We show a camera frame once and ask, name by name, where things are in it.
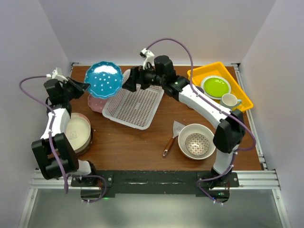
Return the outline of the pink polka dot plate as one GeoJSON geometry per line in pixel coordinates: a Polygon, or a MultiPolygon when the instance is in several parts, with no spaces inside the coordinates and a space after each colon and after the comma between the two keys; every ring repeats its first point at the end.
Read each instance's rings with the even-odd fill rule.
{"type": "Polygon", "coordinates": [[[96,98],[93,97],[91,94],[88,95],[87,100],[88,106],[91,108],[91,110],[97,113],[102,113],[102,110],[107,103],[107,99],[96,98]]]}

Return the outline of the blue polka dot plate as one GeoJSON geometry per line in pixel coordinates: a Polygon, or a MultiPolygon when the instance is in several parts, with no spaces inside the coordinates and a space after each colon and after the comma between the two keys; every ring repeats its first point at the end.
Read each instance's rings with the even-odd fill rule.
{"type": "Polygon", "coordinates": [[[90,85],[87,90],[90,95],[108,99],[122,89],[123,74],[121,68],[113,62],[101,61],[87,70],[84,83],[90,85]]]}

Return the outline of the white perforated plastic basket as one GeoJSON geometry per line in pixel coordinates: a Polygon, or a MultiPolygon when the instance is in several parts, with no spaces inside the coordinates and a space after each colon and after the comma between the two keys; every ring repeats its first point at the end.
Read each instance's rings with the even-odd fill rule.
{"type": "Polygon", "coordinates": [[[160,86],[153,85],[145,90],[137,85],[136,92],[121,89],[107,100],[102,115],[113,122],[146,130],[152,123],[163,94],[160,86]]]}

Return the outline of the cream bear print plate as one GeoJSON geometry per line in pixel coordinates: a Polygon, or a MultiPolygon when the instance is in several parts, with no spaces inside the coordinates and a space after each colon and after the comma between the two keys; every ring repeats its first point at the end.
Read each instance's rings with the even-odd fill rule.
{"type": "Polygon", "coordinates": [[[86,116],[72,113],[65,135],[76,154],[83,153],[91,141],[91,124],[86,116]]]}

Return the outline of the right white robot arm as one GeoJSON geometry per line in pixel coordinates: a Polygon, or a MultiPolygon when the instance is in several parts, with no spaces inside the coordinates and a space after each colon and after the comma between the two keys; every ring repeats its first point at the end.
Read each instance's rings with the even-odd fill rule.
{"type": "Polygon", "coordinates": [[[221,187],[228,182],[238,147],[245,135],[243,114],[231,111],[205,96],[190,80],[176,74],[168,56],[158,56],[154,63],[137,66],[124,77],[122,88],[136,92],[150,86],[160,86],[165,94],[202,115],[216,129],[213,143],[217,149],[216,161],[211,170],[214,185],[221,187]]]}

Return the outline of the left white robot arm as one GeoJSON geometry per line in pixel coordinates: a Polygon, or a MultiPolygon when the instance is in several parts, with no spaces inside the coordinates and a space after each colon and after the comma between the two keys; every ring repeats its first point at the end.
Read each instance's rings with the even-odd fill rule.
{"type": "Polygon", "coordinates": [[[94,165],[77,158],[65,134],[72,113],[70,101],[79,99],[90,85],[68,77],[63,82],[47,80],[44,87],[48,98],[42,104],[47,106],[48,123],[41,138],[31,144],[43,177],[49,180],[67,174],[79,175],[87,186],[96,185],[98,174],[94,165]]]}

